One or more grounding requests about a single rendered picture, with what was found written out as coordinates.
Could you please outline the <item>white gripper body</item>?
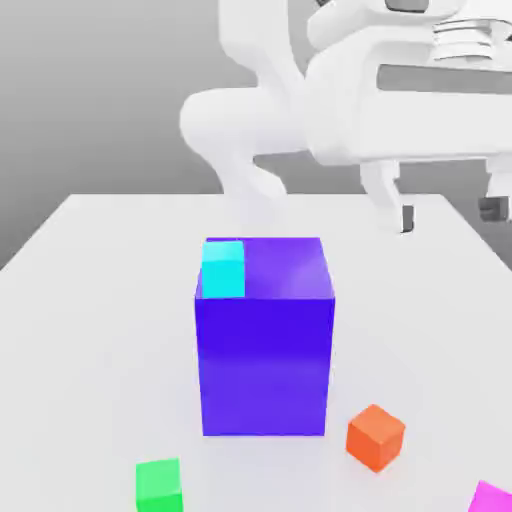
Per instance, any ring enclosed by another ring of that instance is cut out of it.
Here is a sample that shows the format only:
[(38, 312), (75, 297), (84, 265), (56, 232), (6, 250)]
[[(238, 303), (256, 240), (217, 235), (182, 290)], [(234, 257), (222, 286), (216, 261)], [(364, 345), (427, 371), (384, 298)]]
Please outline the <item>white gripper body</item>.
[(323, 165), (512, 153), (512, 44), (479, 69), (434, 66), (425, 42), (349, 38), (306, 74), (308, 146)]

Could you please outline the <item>small green cube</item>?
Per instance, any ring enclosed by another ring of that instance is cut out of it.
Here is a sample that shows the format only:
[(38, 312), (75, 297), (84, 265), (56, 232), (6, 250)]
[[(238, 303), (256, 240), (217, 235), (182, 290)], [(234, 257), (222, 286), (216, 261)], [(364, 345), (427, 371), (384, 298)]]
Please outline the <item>small green cube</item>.
[(137, 512), (184, 512), (178, 458), (136, 465)]

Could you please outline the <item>small magenta cube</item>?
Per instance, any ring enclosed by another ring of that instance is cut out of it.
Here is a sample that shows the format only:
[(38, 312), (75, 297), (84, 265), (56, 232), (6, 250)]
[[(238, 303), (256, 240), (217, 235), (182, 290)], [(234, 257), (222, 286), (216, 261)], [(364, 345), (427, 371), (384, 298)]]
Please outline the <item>small magenta cube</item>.
[(512, 493), (480, 480), (468, 512), (512, 512)]

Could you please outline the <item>small orange cube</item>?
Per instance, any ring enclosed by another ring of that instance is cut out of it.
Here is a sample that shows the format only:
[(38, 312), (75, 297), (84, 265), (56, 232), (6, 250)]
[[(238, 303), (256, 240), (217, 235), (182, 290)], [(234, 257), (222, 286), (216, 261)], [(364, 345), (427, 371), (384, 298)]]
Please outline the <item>small orange cube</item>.
[(346, 450), (378, 473), (400, 454), (404, 433), (401, 420), (371, 404), (349, 422)]

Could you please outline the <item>small cyan cube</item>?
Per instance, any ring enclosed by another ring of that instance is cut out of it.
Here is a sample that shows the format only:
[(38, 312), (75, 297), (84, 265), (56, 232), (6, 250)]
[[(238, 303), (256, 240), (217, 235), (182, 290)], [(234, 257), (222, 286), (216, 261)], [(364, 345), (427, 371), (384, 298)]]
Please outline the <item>small cyan cube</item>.
[(202, 249), (204, 298), (245, 296), (245, 250), (240, 240), (206, 241)]

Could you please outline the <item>large purple box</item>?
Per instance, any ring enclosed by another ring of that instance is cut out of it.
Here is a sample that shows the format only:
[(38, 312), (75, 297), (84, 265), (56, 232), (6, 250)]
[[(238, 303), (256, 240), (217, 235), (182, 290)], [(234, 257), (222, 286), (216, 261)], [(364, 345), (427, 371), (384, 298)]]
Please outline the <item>large purple box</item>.
[(244, 244), (245, 296), (204, 298), (200, 269), (195, 323), (204, 435), (324, 435), (335, 292), (321, 240), (206, 241), (222, 240)]

